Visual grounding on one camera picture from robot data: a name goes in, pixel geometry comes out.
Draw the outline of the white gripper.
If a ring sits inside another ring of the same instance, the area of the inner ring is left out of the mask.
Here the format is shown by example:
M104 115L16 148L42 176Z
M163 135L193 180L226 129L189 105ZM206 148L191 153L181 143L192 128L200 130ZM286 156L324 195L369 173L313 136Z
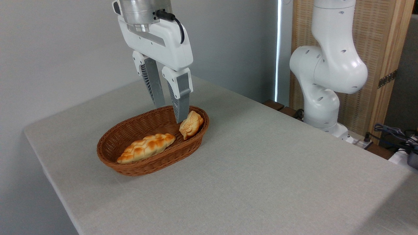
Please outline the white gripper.
M190 69L194 58L184 26L161 18L172 13L170 1L113 1L114 12L133 60L156 108L165 106L157 62L164 65L176 122L187 119L193 92Z

